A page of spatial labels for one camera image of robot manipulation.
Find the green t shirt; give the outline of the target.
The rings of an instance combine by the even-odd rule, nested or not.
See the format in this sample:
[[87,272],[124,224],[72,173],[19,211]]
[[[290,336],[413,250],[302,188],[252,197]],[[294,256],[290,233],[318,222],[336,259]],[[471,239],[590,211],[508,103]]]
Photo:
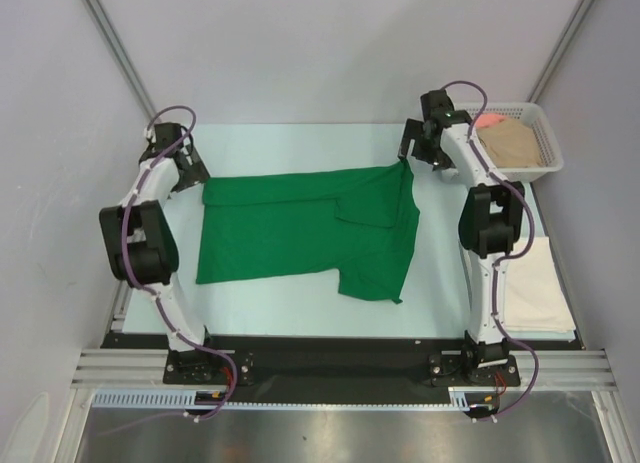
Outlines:
[[209,179],[196,282],[339,274],[338,293],[401,303],[420,211],[390,166]]

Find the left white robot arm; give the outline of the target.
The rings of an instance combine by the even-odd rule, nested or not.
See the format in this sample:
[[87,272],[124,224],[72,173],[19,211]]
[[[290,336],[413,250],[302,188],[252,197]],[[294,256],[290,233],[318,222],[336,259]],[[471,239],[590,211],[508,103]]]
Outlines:
[[181,170],[174,158],[147,158],[139,163],[136,180],[120,203],[100,210],[99,224],[114,277],[149,300],[164,324],[169,348],[192,351],[185,368],[207,383],[219,375],[221,359],[201,348],[206,326],[180,283],[179,251],[164,214],[180,185]]

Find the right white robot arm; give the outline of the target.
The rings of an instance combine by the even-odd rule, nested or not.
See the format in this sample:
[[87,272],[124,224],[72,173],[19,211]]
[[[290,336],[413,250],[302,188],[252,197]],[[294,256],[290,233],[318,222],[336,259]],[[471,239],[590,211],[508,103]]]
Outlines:
[[459,118],[447,128],[409,119],[398,156],[412,156],[438,170],[450,161],[467,196],[458,222],[458,239],[470,263],[471,316],[468,338],[477,346],[507,339],[502,313],[506,272],[521,235],[524,188],[509,183],[492,163],[476,131]]

